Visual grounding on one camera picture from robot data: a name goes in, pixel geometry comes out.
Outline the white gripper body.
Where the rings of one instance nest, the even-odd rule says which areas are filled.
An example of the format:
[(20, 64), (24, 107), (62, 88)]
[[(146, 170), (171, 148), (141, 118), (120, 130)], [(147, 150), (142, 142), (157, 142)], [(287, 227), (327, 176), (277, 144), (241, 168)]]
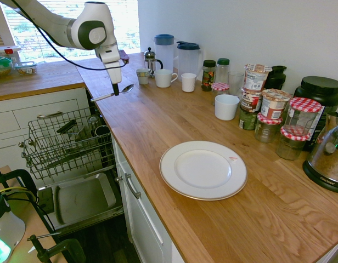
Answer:
[(121, 82), (120, 54), (117, 44), (104, 45), (97, 48), (97, 57), (101, 60), (112, 84)]

